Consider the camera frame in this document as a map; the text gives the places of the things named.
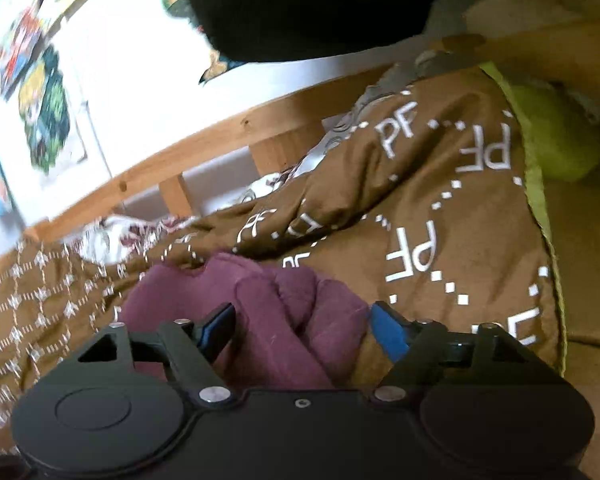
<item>patterned pillowcase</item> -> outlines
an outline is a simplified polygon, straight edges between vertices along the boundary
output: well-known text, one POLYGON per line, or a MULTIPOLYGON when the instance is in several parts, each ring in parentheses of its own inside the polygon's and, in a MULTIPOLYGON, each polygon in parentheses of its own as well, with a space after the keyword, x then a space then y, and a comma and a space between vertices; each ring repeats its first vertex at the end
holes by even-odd
POLYGON ((143 254, 170 233, 195 222, 197 217, 167 216, 154 222, 122 215, 99 218, 68 240, 81 257, 100 265, 126 262, 143 254))

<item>blue trigger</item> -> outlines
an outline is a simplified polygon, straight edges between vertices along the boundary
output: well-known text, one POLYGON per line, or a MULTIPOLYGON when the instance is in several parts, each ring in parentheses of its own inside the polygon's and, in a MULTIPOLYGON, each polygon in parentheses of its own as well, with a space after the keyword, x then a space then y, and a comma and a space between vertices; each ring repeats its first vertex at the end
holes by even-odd
POLYGON ((409 351, 404 327, 377 304, 371 306, 371 332, 392 363, 399 361, 409 351))
POLYGON ((227 318, 227 316, 231 316, 233 312, 234 306, 229 305, 210 323, 207 323, 202 327, 202 332, 200 333, 200 338, 198 339, 198 348, 205 350, 208 347, 211 338, 214 336, 214 330, 220 328, 222 326, 222 322, 227 318))

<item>wooden bed frame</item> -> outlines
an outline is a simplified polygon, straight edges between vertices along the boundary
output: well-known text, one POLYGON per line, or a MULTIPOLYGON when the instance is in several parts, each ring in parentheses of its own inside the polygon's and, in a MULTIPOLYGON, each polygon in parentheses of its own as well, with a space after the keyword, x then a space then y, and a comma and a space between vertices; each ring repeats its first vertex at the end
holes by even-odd
POLYGON ((322 119, 349 111, 366 86, 376 83, 388 68, 332 79, 200 130, 112 178, 57 218, 30 227, 25 236, 58 240, 154 186, 174 216, 198 214, 183 171, 246 146, 260 175, 288 168, 324 136, 322 119))

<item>wooden bed rail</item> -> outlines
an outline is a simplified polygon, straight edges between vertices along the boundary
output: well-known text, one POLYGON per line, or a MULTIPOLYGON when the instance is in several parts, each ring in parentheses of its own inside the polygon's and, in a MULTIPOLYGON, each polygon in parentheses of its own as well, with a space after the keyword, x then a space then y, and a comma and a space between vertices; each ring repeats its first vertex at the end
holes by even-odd
POLYGON ((270 166, 263 158, 276 152, 271 149, 272 142, 278 142, 277 151, 284 152, 288 137, 286 143, 297 152, 298 138, 308 126, 313 128, 323 118, 348 111, 366 86, 376 83, 387 69, 381 66, 326 81, 204 128, 112 178, 57 218, 29 228, 26 235, 41 241, 58 240, 154 186, 158 186, 171 214, 195 214, 198 210, 187 192, 183 171, 252 146, 254 155, 258 152, 256 166, 262 173, 270 166))

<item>brown duvet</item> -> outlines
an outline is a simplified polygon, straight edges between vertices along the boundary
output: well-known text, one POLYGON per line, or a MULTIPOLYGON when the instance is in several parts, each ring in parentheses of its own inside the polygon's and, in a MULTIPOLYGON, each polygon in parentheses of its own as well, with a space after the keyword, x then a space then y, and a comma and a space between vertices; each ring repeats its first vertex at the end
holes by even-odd
MULTIPOLYGON (((519 124, 496 83, 471 68, 379 98, 313 172, 126 264, 101 267, 61 243, 22 242, 0 275, 0 451, 13 447, 18 396, 110 323, 149 266, 195 268, 217 251, 311 266, 369 303, 451 330, 498 322, 558 365, 551 259, 524 174, 519 124)), ((389 366, 367 337, 352 382, 375 383, 389 366)))

